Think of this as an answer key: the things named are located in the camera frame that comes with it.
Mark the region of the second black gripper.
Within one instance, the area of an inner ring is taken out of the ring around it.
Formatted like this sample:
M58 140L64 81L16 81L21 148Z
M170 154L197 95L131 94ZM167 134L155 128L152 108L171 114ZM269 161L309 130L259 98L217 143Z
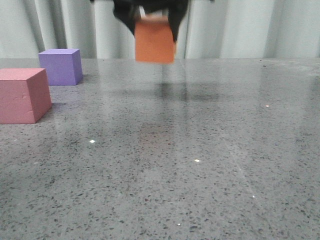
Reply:
M173 42L176 43L189 3L190 0L113 0L113 15L135 36L136 24L141 20L138 7L143 7L146 13L167 10Z

